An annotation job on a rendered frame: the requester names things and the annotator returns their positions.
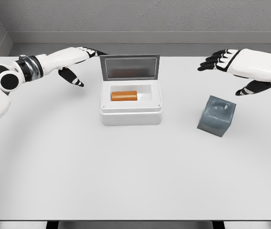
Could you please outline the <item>white box with hinged lid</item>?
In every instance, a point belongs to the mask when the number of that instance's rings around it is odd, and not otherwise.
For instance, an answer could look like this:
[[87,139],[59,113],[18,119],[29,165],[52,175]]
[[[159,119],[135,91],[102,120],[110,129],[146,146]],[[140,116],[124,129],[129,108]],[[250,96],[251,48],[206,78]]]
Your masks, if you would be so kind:
[[159,61],[158,54],[100,56],[100,114],[105,126],[161,123]]

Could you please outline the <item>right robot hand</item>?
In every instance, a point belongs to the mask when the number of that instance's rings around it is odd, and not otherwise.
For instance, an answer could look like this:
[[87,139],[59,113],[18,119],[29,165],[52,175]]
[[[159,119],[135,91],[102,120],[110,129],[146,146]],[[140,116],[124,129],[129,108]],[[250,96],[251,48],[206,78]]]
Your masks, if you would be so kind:
[[271,54],[250,49],[225,49],[213,53],[198,71],[219,70],[252,81],[235,95],[257,94],[271,88]]

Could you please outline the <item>grey cube container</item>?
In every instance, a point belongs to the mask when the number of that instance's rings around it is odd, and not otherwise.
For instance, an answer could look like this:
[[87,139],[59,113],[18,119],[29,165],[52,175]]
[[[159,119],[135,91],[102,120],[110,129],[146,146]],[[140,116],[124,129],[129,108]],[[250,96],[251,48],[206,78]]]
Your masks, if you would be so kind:
[[210,96],[201,114],[197,129],[223,137],[231,126],[236,104]]

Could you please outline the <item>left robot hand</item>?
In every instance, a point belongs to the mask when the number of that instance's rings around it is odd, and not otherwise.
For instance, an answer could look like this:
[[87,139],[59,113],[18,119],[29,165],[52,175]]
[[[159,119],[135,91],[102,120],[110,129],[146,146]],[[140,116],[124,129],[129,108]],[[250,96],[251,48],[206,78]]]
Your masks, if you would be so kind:
[[57,69],[58,74],[67,82],[84,87],[84,84],[68,67],[100,55],[106,55],[106,53],[87,47],[66,48],[50,55],[50,59],[54,61],[51,69]]

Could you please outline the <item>orange bread block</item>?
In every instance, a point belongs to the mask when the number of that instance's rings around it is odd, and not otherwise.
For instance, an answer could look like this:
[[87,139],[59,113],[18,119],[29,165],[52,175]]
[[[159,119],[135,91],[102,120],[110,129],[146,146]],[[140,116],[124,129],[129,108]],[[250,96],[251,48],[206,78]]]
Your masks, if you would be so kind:
[[137,91],[113,91],[111,101],[137,101]]

